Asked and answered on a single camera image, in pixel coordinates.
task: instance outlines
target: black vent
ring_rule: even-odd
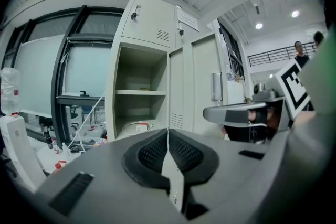
[[[59,194],[57,194],[57,196],[49,203],[49,206],[67,216],[92,180],[92,175],[79,173]]]

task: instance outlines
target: white cable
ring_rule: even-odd
[[[82,137],[80,136],[79,131],[82,129],[83,125],[86,123],[87,119],[89,118],[89,116],[91,115],[91,113],[94,111],[94,109],[96,108],[97,104],[100,102],[100,100],[104,97],[105,92],[103,93],[103,95],[99,98],[99,100],[97,101],[97,103],[92,107],[90,113],[87,115],[87,117],[85,118],[84,122],[82,123],[82,125],[80,126],[80,128],[76,131],[76,135],[73,137],[71,143],[68,145],[68,147],[71,146],[71,144],[74,142],[76,136],[78,135],[79,138],[79,144],[81,145],[83,151],[85,152],[84,146],[83,146],[83,142],[82,142]]]
[[[141,123],[141,122],[143,122],[143,121],[136,121],[136,122],[131,122],[131,123],[129,123],[129,124],[126,124],[126,125],[121,129],[121,131],[122,131],[125,135],[129,135],[129,136],[136,135],[136,134],[129,134],[129,133],[125,132],[124,129],[125,129],[127,126],[134,125],[134,124],[138,124],[138,123]],[[154,125],[151,124],[146,132],[148,132],[153,126],[154,126]]]

